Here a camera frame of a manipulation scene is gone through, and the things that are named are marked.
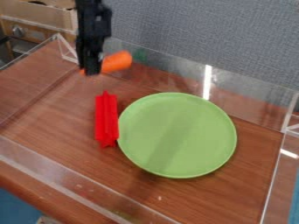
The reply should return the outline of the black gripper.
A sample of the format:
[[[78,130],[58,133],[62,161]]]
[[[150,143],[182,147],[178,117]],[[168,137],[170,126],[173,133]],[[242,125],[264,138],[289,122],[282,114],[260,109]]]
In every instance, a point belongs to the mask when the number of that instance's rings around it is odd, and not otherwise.
[[[104,5],[102,0],[74,0],[74,4],[78,21],[78,43],[76,43],[78,68],[85,68],[85,75],[96,75],[104,59],[104,41],[112,33],[112,10]]]

